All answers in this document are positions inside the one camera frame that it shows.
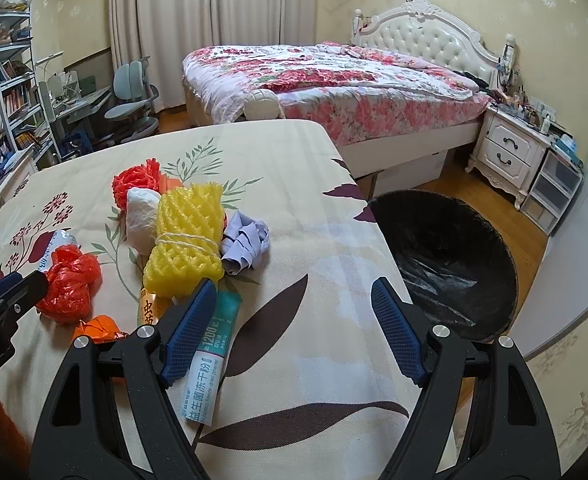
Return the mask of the teal white powder sachet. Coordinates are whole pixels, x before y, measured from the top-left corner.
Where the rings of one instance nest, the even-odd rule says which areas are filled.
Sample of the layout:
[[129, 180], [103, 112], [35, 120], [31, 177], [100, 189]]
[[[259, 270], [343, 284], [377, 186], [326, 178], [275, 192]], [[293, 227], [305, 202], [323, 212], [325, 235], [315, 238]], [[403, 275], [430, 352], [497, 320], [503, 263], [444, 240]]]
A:
[[219, 382], [241, 302], [242, 298], [236, 292], [222, 290], [218, 294], [213, 317], [187, 373], [181, 414], [191, 422], [204, 426], [213, 422]]

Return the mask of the orange plastic wrapper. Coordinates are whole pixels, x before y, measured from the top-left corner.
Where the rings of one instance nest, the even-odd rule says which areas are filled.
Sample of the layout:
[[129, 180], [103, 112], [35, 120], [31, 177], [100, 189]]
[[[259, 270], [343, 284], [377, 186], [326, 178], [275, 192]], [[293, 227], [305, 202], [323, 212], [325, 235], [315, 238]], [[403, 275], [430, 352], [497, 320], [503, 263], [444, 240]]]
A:
[[90, 321], [80, 321], [74, 329], [71, 340], [87, 336], [96, 344], [126, 338], [128, 334], [120, 330], [116, 322], [108, 315], [97, 315]]

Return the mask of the red plastic bag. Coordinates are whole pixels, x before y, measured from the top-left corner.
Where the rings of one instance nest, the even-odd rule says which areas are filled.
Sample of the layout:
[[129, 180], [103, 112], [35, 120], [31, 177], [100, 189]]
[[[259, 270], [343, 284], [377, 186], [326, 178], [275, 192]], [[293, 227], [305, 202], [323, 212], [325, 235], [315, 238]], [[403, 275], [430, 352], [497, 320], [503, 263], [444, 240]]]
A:
[[92, 287], [102, 278], [96, 255], [85, 254], [74, 245], [57, 247], [45, 276], [47, 292], [36, 310], [62, 325], [77, 323], [90, 315]]

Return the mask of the yellow foam fruit net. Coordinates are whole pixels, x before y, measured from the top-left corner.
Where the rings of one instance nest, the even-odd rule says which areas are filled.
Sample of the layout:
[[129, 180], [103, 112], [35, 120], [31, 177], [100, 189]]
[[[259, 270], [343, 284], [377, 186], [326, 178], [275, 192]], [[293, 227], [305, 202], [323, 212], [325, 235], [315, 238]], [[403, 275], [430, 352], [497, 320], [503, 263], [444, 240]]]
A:
[[220, 244], [225, 211], [222, 185], [193, 183], [161, 196], [155, 246], [143, 271], [148, 292], [163, 298], [185, 298], [204, 278], [223, 278]]

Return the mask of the silver foil sachet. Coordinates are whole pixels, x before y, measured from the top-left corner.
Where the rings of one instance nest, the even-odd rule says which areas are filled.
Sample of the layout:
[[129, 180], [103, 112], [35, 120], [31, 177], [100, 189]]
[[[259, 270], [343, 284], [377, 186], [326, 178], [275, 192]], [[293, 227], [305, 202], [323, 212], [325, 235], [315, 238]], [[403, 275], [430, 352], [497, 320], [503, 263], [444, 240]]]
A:
[[62, 246], [79, 247], [77, 238], [67, 230], [56, 230], [45, 246], [45, 252], [38, 263], [38, 270], [44, 272], [53, 264], [53, 252]]

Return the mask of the lilac paper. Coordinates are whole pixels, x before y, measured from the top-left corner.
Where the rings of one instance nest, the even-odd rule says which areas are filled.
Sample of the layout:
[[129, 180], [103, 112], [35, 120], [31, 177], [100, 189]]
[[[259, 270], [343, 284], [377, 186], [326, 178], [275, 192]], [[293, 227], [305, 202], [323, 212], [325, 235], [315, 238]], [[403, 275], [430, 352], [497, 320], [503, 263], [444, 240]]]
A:
[[270, 232], [265, 222], [235, 211], [223, 231], [221, 262], [226, 274], [237, 275], [261, 263], [270, 247]]

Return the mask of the white paper ball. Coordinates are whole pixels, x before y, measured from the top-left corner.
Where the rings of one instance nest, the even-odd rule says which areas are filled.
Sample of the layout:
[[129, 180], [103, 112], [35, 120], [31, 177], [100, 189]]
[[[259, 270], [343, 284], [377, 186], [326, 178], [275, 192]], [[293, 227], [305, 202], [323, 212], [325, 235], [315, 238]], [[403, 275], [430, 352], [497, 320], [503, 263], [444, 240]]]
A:
[[150, 188], [126, 192], [126, 240], [143, 257], [148, 257], [155, 246], [159, 201], [160, 194]]

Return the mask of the red foam fruit net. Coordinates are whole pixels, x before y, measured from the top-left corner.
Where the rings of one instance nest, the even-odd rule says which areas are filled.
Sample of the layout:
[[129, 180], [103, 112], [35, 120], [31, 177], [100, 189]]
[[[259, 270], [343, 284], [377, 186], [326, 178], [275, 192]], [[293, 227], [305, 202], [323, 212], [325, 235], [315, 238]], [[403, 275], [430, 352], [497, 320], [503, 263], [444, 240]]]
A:
[[144, 164], [135, 165], [121, 171], [111, 181], [112, 196], [116, 207], [126, 211], [126, 194], [131, 188], [146, 188], [159, 191], [160, 165], [156, 158], [147, 159]]

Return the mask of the black round trash bin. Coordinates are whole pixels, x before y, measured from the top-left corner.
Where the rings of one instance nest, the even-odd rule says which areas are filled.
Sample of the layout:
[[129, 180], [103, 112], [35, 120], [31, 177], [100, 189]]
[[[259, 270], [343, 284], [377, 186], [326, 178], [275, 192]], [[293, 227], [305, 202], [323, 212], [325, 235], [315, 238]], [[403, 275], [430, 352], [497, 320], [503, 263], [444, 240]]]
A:
[[369, 203], [413, 304], [460, 337], [492, 340], [518, 305], [518, 272], [499, 232], [458, 198], [396, 191]]

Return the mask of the cream floral table cloth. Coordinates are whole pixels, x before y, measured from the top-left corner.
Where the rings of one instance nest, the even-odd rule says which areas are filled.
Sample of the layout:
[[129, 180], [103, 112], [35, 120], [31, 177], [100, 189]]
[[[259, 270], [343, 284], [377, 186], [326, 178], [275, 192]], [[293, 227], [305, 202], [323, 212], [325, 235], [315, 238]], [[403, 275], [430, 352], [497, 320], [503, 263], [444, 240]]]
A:
[[100, 260], [95, 314], [138, 324], [143, 260], [111, 182], [154, 159], [185, 182], [217, 182], [227, 211], [266, 222], [257, 268], [221, 287], [241, 296], [213, 423], [183, 422], [213, 479], [375, 479], [419, 391], [403, 377], [370, 304], [377, 278], [407, 289], [327, 133], [312, 122], [242, 122], [165, 133], [21, 180], [0, 209], [0, 277], [29, 273], [64, 230]]

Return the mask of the white cardboard box under bed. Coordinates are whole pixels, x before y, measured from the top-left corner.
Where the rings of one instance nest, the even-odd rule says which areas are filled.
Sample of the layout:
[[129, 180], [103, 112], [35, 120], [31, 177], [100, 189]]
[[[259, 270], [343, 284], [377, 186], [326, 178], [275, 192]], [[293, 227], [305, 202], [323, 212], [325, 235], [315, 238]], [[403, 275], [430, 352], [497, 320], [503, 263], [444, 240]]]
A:
[[440, 178], [447, 151], [431, 154], [382, 171], [376, 177], [373, 196], [417, 188]]

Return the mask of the white bookshelf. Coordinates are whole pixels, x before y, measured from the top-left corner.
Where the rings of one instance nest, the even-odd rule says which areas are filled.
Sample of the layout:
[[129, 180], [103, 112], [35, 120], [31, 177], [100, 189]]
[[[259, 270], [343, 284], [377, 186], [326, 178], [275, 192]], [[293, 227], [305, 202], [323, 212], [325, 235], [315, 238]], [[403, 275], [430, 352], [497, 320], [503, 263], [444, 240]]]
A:
[[59, 161], [34, 62], [33, 0], [0, 0], [0, 150], [29, 150], [36, 166]]

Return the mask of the study desk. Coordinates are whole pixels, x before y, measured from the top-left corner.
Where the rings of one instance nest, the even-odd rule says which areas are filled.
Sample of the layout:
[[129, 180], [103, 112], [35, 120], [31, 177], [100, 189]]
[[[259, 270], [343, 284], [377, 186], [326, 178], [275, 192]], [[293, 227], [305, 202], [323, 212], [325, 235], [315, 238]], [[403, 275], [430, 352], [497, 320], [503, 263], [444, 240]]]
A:
[[38, 82], [44, 115], [53, 136], [59, 159], [90, 154], [97, 143], [91, 118], [109, 101], [111, 88], [106, 87], [80, 96], [79, 99], [56, 101], [45, 81]]

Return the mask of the white nightstand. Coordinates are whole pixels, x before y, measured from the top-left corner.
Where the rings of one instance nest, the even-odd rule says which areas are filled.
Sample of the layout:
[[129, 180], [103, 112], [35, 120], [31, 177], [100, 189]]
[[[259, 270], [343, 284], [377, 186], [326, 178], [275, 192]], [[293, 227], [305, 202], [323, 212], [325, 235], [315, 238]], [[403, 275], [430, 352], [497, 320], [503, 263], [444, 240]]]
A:
[[551, 144], [548, 134], [488, 106], [465, 171], [477, 169], [493, 188], [512, 195], [520, 210]]

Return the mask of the clear plastic drawer unit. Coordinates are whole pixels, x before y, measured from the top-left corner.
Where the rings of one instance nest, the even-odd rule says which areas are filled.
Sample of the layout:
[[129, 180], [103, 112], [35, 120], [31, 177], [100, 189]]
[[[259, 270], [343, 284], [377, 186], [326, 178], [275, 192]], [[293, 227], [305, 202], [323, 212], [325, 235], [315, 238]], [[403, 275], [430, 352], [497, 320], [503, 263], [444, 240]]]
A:
[[582, 170], [556, 146], [548, 149], [522, 203], [521, 212], [551, 236], [582, 185]]

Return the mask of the pink floral quilt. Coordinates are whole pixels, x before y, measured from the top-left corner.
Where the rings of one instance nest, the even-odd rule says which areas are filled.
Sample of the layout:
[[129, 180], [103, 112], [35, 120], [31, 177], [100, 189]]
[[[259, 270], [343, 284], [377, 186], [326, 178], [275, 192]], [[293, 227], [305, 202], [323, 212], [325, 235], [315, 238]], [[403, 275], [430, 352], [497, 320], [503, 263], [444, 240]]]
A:
[[462, 125], [490, 102], [472, 79], [422, 58], [333, 42], [205, 47], [182, 70], [217, 124], [268, 90], [285, 118], [317, 122], [336, 146]]

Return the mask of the white bed with headboard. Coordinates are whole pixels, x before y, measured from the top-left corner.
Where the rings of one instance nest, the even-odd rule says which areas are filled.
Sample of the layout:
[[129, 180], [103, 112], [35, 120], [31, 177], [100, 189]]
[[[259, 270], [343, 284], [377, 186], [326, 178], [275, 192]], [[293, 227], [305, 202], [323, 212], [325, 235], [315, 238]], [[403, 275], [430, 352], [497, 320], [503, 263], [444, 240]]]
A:
[[475, 141], [498, 64], [461, 18], [410, 0], [355, 10], [348, 44], [203, 47], [182, 70], [195, 125], [310, 120], [364, 177]]

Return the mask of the grey blue desk chair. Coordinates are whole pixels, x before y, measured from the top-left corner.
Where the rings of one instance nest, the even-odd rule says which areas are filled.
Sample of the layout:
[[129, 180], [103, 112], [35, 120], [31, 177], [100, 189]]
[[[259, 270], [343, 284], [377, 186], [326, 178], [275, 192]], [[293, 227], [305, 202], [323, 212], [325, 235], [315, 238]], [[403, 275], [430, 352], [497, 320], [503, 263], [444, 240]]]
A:
[[153, 115], [154, 102], [159, 98], [155, 84], [147, 77], [149, 57], [123, 63], [117, 68], [112, 81], [112, 91], [118, 104], [111, 107], [104, 117], [108, 122], [123, 122], [115, 132], [117, 144], [147, 138], [154, 134], [159, 120]]

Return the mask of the beige curtains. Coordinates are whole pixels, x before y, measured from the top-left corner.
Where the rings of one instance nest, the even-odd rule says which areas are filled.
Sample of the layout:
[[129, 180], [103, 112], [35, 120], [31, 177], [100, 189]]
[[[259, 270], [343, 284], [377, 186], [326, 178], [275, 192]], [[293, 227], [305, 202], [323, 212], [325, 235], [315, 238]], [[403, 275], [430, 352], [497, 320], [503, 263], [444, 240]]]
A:
[[108, 0], [116, 66], [147, 58], [155, 110], [184, 105], [182, 61], [217, 44], [313, 44], [317, 0]]

